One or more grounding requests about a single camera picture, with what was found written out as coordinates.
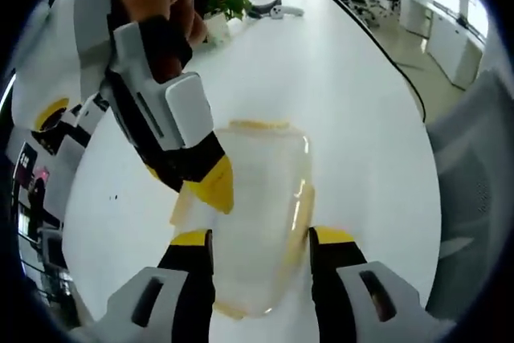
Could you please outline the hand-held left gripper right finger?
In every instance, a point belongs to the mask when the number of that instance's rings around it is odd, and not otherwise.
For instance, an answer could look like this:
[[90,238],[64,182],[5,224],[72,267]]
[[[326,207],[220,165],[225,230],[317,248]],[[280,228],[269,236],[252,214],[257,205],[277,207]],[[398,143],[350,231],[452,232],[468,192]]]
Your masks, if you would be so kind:
[[331,227],[308,230],[312,301],[322,342],[440,342],[454,323],[430,315],[419,294],[354,238]]

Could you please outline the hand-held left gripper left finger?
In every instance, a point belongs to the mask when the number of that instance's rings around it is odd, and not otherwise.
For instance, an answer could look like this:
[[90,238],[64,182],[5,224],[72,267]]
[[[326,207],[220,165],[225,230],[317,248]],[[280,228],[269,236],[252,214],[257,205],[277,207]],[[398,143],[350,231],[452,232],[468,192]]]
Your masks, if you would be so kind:
[[157,267],[145,267],[108,299],[96,342],[208,342],[215,298],[212,231],[176,236]]

